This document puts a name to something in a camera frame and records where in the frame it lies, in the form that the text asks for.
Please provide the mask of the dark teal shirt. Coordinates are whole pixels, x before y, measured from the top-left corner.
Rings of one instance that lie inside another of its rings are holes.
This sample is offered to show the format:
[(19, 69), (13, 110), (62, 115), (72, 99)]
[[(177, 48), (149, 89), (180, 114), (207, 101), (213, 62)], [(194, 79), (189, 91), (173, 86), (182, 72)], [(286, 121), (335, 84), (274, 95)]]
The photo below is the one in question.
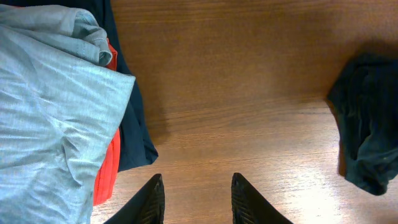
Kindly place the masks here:
[(345, 179), (370, 194), (385, 194), (397, 176), (397, 60), (353, 58), (327, 99), (338, 124)]

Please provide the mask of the red folded garment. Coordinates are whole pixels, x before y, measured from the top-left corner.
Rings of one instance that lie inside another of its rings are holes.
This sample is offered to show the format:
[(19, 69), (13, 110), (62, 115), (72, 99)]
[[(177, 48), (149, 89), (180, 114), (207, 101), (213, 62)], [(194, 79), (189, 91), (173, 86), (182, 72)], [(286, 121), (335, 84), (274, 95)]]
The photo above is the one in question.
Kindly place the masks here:
[(94, 206), (101, 205), (111, 198), (118, 175), (120, 154), (121, 138), (118, 128), (108, 146), (104, 162), (96, 176), (93, 195)]

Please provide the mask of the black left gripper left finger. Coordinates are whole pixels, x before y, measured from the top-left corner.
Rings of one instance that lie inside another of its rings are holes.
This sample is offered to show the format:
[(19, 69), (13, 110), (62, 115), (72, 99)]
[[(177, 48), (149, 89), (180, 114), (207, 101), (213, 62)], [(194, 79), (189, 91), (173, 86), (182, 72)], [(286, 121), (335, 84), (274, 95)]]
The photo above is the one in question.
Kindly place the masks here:
[(104, 224), (163, 224), (164, 213), (162, 175), (155, 174)]

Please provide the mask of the light blue folded shirt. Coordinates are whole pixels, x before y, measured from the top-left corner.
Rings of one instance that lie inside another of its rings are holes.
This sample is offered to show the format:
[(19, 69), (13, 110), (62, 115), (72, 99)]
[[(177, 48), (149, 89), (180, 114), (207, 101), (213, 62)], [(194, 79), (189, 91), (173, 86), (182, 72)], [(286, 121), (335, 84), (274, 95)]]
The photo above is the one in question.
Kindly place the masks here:
[(1, 6), (1, 222), (89, 223), (135, 78), (91, 12)]

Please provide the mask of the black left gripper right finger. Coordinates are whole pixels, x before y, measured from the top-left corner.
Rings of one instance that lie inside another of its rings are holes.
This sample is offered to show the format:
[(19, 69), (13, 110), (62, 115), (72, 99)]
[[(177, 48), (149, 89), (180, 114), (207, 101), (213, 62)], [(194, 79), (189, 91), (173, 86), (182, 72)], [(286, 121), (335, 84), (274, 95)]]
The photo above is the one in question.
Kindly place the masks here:
[(292, 224), (240, 173), (231, 182), (234, 224)]

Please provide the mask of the navy folded garment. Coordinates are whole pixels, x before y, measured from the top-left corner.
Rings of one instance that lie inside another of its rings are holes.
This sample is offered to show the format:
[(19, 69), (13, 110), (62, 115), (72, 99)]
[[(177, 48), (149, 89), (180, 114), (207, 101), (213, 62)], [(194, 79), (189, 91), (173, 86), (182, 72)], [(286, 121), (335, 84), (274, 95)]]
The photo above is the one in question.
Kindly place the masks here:
[[(90, 11), (99, 26), (107, 32), (110, 44), (118, 52), (116, 70), (127, 75), (131, 74), (119, 44), (110, 0), (1, 0), (1, 3), (19, 7), (61, 5)], [(159, 154), (152, 143), (146, 126), (144, 105), (137, 83), (134, 84), (129, 102), (127, 103), (126, 112), (119, 128), (121, 155), (118, 171), (121, 172), (153, 164)]]

